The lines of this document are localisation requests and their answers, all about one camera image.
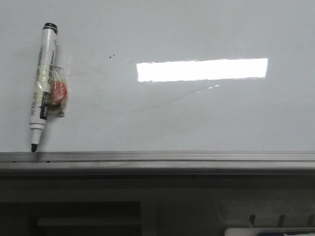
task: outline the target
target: white surface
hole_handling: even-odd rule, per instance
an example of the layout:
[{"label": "white surface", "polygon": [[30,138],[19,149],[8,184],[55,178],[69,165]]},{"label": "white surface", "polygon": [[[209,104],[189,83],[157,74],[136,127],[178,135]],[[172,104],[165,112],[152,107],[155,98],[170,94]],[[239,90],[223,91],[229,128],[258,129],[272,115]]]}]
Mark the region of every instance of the white surface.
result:
[{"label": "white surface", "polygon": [[[315,148],[315,1],[0,1],[0,151],[31,149],[46,22],[71,93],[39,151]],[[265,79],[137,78],[142,62],[261,58]]]}]

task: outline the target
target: marker cap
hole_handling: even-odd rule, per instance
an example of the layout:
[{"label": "marker cap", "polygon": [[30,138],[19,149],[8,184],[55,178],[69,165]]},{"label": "marker cap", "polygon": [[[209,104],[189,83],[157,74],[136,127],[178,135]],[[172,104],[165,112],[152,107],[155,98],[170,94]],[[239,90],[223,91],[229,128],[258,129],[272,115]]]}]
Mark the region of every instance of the marker cap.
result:
[{"label": "marker cap", "polygon": [[46,24],[44,25],[43,29],[51,29],[51,30],[53,30],[56,34],[58,34],[57,26],[56,26],[55,24],[53,24],[53,23],[50,23],[50,22],[46,23]]}]

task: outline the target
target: metal ledge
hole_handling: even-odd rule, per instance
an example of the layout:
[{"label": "metal ledge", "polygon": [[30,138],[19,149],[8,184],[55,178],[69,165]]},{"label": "metal ledge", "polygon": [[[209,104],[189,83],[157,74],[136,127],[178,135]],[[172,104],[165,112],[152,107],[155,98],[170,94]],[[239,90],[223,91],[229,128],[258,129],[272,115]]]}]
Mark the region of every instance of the metal ledge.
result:
[{"label": "metal ledge", "polygon": [[1,176],[315,174],[315,152],[0,152]]}]

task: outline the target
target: plastic bag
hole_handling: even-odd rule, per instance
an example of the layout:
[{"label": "plastic bag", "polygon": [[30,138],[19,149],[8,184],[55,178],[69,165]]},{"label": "plastic bag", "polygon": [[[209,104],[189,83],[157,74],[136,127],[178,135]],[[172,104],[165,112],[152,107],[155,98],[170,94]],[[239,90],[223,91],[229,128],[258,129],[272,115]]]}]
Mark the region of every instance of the plastic bag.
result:
[{"label": "plastic bag", "polygon": [[67,78],[61,67],[53,66],[51,93],[49,99],[49,115],[64,117],[65,107],[67,104]]}]

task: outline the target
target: whiteboard marker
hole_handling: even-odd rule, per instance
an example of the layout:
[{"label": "whiteboard marker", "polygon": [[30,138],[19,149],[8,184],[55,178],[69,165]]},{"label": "whiteboard marker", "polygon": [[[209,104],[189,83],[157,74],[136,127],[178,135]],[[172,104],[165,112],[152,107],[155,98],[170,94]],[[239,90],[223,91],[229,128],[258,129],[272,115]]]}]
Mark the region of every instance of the whiteboard marker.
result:
[{"label": "whiteboard marker", "polygon": [[35,152],[48,115],[48,100],[52,82],[52,66],[57,47],[57,26],[46,23],[41,35],[35,89],[31,106],[31,151]]}]

